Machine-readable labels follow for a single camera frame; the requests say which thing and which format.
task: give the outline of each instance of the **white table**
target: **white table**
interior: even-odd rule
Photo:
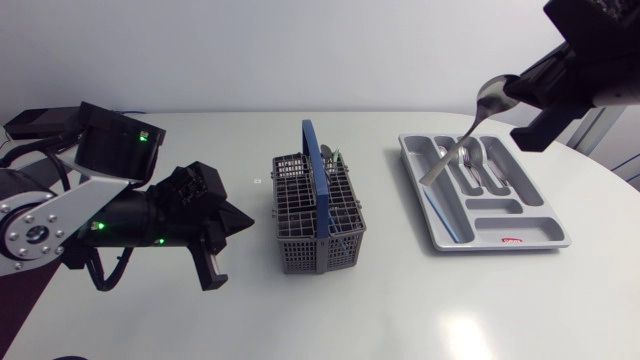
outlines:
[[[220,171],[256,220],[218,256],[202,292],[186,249],[137,249],[96,291],[61,267],[7,359],[638,359],[640,194],[554,143],[516,153],[573,244],[557,251],[440,253],[400,160],[401,133],[463,133],[442,113],[153,114],[167,130],[155,183],[195,160]],[[368,229],[358,264],[284,275],[271,217],[271,159],[301,151],[302,119],[340,146]],[[508,138],[487,121],[478,133]],[[113,263],[117,252],[103,252]]]

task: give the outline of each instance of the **cutlery basket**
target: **cutlery basket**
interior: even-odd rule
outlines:
[[[303,153],[274,158],[271,174],[284,272],[354,266],[366,226],[348,168],[341,154],[320,155],[311,120],[302,121],[302,133]]]

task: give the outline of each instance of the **red label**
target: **red label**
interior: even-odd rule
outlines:
[[[524,240],[516,238],[502,238],[502,242],[524,242]]]

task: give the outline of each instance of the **metal bracket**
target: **metal bracket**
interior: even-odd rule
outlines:
[[[64,251],[61,244],[132,182],[86,169],[72,159],[60,160],[81,173],[86,181],[25,211],[8,224],[4,242],[15,259],[2,258],[0,276],[37,268],[53,261]],[[17,198],[16,201],[22,205],[37,203],[25,199],[29,194],[19,194],[13,198]],[[46,200],[46,195],[51,195],[43,194],[45,198],[40,201]]]

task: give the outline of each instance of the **white wall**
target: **white wall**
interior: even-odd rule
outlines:
[[[545,3],[2,0],[0,123],[82,100],[148,112],[471,114],[484,81],[562,42]],[[535,113],[500,119],[522,125]]]

